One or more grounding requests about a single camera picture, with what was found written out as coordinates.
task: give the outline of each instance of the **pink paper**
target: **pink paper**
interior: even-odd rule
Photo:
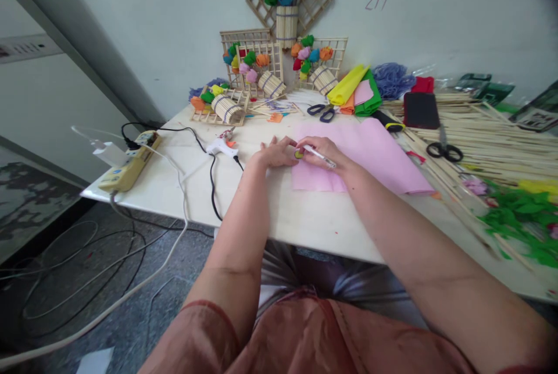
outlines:
[[[355,106],[365,103],[373,96],[374,92],[372,92],[370,82],[363,80],[355,89]]]
[[[306,136],[329,137],[339,150],[363,166],[394,194],[434,192],[403,149],[375,118],[368,118],[361,124],[305,123],[298,128],[297,135],[297,140]],[[292,188],[347,191],[341,178],[334,172],[304,161],[292,168]]]

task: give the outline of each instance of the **written number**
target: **written number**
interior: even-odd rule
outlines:
[[[368,1],[369,1],[369,2],[368,2],[368,4],[367,4],[366,7],[365,7],[366,10],[374,10],[374,9],[376,9],[376,8],[378,7],[378,4],[380,3],[380,0],[376,0],[376,4],[373,3],[374,0],[368,0]],[[384,3],[382,4],[382,8],[380,9],[380,11],[384,10],[384,6],[385,6],[385,3],[386,3],[387,1],[388,1],[388,0],[384,0]]]

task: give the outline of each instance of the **white table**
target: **white table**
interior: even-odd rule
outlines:
[[[204,146],[229,128],[192,122],[191,115],[192,107],[188,106],[165,127],[190,126],[198,133]],[[310,116],[302,118],[299,114],[294,114],[283,118],[280,124],[268,123],[265,119],[246,120],[244,126],[235,129],[233,138],[238,143],[236,147],[239,148],[241,162],[246,164],[259,150],[261,141],[267,143],[273,135],[293,137],[300,122],[317,119]],[[335,118],[336,121],[355,119],[353,116],[342,115]],[[204,155],[190,131],[160,131],[159,134],[163,140],[158,151],[171,157],[189,175],[184,187],[190,220],[219,227],[220,221],[215,217],[211,206],[211,157]],[[239,166],[229,157],[218,155],[214,180],[217,208],[222,216],[231,203],[240,178]],[[109,202],[109,194],[98,188],[100,179],[87,187],[81,195]],[[290,168],[269,171],[267,182],[271,209],[270,238],[320,252],[384,263],[346,193],[293,191]],[[525,297],[558,304],[558,295],[548,293],[549,289],[558,290],[558,270],[538,266],[535,276],[516,261],[497,260],[440,201],[408,195],[403,195],[402,198],[511,290]],[[118,194],[116,200],[120,205],[132,209],[183,218],[183,194],[178,186],[176,173],[166,160],[157,155],[147,163],[134,187],[127,193]]]

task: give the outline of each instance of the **power strip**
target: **power strip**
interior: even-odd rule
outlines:
[[[145,164],[153,155],[153,152],[144,145],[152,149],[157,149],[161,143],[161,137],[155,131],[141,133],[135,142],[141,147],[137,150],[127,150],[126,154],[130,157],[126,164],[121,168],[110,168],[99,183],[99,188],[106,192],[126,192],[132,189],[135,181],[140,176]]]

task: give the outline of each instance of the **black scissors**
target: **black scissors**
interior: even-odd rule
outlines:
[[[446,129],[440,124],[440,142],[431,143],[426,148],[426,153],[433,158],[444,157],[452,163],[461,162],[463,153],[457,147],[448,144]]]
[[[335,109],[333,108],[333,105],[331,105],[331,104],[314,105],[314,106],[311,106],[310,108],[308,108],[306,111],[310,115],[317,115],[320,112],[323,112],[323,114],[320,117],[320,121],[322,121],[324,123],[331,122],[331,120],[333,120],[333,117],[335,116]]]

